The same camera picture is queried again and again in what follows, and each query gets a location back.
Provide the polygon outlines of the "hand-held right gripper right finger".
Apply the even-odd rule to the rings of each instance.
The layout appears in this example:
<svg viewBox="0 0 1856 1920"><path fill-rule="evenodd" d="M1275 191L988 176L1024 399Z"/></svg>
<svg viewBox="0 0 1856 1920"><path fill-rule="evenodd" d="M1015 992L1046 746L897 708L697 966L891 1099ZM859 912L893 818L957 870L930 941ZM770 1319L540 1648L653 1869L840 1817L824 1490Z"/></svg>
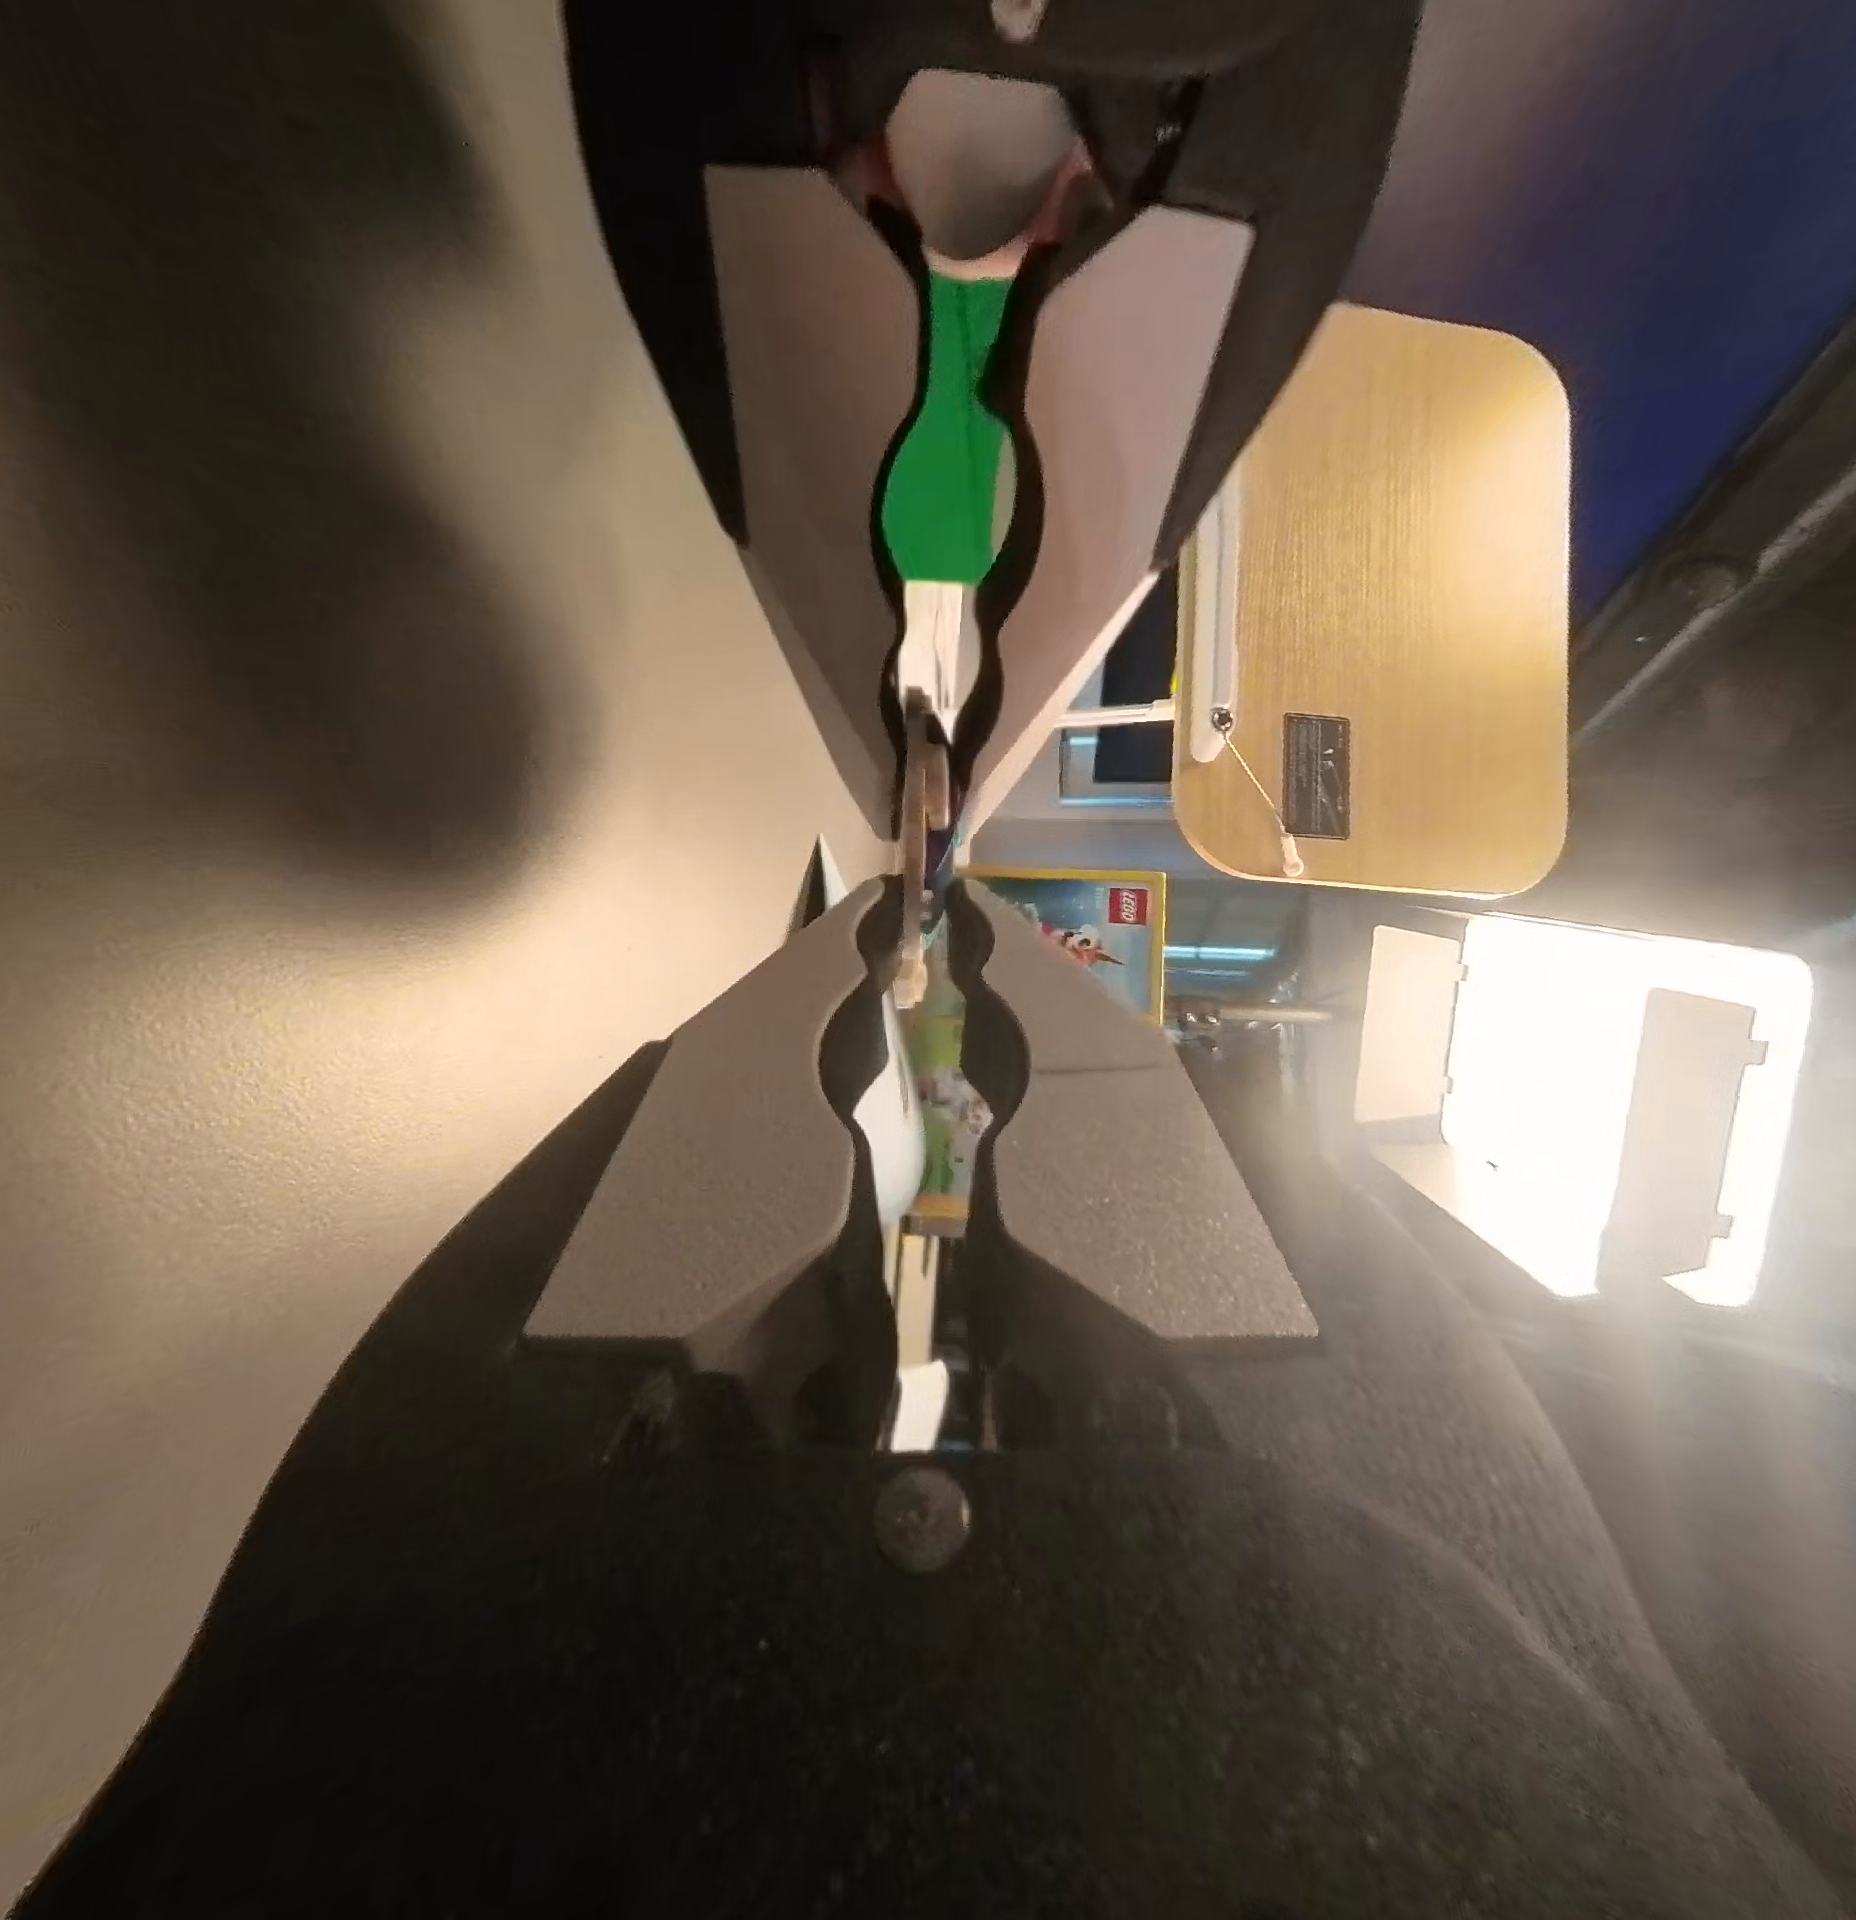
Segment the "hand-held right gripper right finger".
<svg viewBox="0 0 1856 1920"><path fill-rule="evenodd" d="M1303 1346L1319 1321L1164 1032L985 885L949 888L990 1124L966 1245L990 1346Z"/></svg>

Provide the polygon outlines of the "blue partition panel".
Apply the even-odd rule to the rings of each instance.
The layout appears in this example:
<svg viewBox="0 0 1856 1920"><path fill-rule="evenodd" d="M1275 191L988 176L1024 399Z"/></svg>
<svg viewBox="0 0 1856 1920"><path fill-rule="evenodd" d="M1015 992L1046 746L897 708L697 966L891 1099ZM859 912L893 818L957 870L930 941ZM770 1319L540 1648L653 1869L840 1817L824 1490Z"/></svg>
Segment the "blue partition panel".
<svg viewBox="0 0 1856 1920"><path fill-rule="evenodd" d="M1856 1L1435 1L1340 297L1510 333L1594 612L1856 308Z"/></svg>

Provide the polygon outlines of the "lego set box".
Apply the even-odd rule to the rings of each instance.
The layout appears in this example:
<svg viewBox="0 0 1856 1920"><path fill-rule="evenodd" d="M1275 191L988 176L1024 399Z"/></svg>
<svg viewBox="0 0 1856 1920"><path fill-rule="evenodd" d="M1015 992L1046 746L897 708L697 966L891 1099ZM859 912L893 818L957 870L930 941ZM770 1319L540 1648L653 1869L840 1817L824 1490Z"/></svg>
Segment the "lego set box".
<svg viewBox="0 0 1856 1920"><path fill-rule="evenodd" d="M1167 876L1144 873L971 868L967 876L1008 903L1038 936L1143 1021L1164 1002ZM949 976L947 928L925 948L925 988L901 1017L922 1116L924 1170L905 1225L964 1234L975 1163L992 1112L964 1071L966 1000Z"/></svg>

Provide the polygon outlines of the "round white lego model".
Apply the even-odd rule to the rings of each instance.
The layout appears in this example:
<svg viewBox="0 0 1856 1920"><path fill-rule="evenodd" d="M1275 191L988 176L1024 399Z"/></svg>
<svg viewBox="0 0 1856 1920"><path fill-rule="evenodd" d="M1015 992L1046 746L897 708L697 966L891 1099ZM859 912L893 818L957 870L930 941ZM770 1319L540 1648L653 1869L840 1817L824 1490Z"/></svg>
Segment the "round white lego model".
<svg viewBox="0 0 1856 1920"><path fill-rule="evenodd" d="M954 779L949 739L922 690L904 695L904 765L899 794L901 920L893 976L899 1013L918 1008L930 984L930 954L949 891Z"/></svg>

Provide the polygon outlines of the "green plastic bin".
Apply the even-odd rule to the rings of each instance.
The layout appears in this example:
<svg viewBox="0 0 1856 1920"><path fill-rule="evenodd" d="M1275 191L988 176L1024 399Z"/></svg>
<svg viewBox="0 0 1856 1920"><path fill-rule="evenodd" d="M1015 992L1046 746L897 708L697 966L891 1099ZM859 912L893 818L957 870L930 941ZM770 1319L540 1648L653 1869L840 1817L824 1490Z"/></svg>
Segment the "green plastic bin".
<svg viewBox="0 0 1856 1920"><path fill-rule="evenodd" d="M977 588L996 554L996 492L1010 430L985 378L1012 287L930 270L925 376L881 488L876 529L904 586Z"/></svg>

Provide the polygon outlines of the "bright light panel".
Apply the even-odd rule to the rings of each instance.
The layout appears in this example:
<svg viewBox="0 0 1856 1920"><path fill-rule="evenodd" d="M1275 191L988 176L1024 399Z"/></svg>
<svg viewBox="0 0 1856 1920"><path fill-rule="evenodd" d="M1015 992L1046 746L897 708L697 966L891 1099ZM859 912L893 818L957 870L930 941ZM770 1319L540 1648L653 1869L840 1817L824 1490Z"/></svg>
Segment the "bright light panel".
<svg viewBox="0 0 1856 1920"><path fill-rule="evenodd" d="M1369 935L1351 1124L1559 1298L1750 1308L1813 1013L1805 958L1434 912Z"/></svg>

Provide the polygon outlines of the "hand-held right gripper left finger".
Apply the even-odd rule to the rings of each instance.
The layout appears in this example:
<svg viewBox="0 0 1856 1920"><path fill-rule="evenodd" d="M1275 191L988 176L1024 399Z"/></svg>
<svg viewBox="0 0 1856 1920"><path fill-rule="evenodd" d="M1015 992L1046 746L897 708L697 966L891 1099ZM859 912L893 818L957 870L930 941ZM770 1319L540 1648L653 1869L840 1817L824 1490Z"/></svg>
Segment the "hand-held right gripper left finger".
<svg viewBox="0 0 1856 1920"><path fill-rule="evenodd" d="M665 1043L525 1321L544 1346L809 1371L893 1329L899 883L802 926Z"/></svg>

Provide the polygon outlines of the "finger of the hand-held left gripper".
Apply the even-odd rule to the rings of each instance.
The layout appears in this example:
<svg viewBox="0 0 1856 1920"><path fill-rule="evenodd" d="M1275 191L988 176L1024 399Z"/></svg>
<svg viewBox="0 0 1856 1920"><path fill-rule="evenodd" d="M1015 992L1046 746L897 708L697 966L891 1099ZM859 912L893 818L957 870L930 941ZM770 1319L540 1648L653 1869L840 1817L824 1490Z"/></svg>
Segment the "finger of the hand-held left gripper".
<svg viewBox="0 0 1856 1920"><path fill-rule="evenodd" d="M743 564L843 790L891 836L899 615L874 488L917 398L917 282L821 169L711 166L702 198Z"/></svg>
<svg viewBox="0 0 1856 1920"><path fill-rule="evenodd" d="M964 788L980 828L1036 762L1162 570L1155 553L1254 232L1144 209L1038 307L1023 419L1041 504L1027 580L1001 615L1001 695Z"/></svg>

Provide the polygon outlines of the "small wooden table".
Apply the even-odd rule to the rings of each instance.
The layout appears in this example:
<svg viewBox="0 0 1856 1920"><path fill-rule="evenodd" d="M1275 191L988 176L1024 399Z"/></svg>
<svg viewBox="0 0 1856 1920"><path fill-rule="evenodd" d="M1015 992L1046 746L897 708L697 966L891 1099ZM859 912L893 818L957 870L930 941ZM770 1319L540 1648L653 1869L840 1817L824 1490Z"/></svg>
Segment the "small wooden table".
<svg viewBox="0 0 1856 1920"><path fill-rule="evenodd" d="M1181 553L1170 803L1207 865L1435 898L1551 870L1571 469L1540 349L1327 307Z"/></svg>

